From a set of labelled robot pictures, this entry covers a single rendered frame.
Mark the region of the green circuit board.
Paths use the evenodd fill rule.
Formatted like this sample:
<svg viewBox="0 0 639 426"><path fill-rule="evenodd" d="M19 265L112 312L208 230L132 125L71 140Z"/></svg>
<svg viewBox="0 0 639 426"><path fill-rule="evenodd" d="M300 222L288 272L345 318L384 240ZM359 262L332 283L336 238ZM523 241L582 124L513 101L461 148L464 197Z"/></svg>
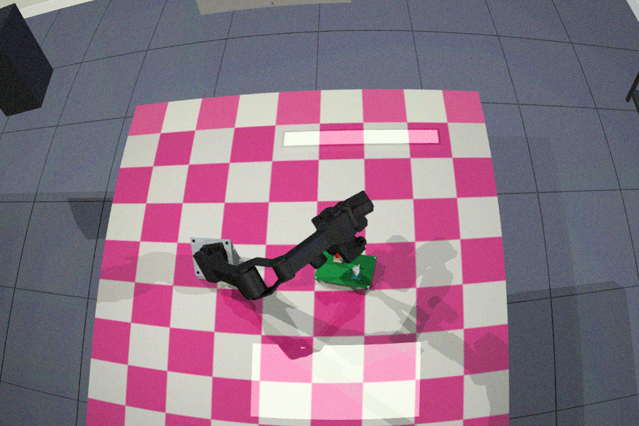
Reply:
<svg viewBox="0 0 639 426"><path fill-rule="evenodd" d="M328 260L323 266L316 269L314 276L316 281L321 280L370 289L377 257L360 255L348 264L344 262L339 253L336 255L330 255L327 251L323 253Z"/></svg>

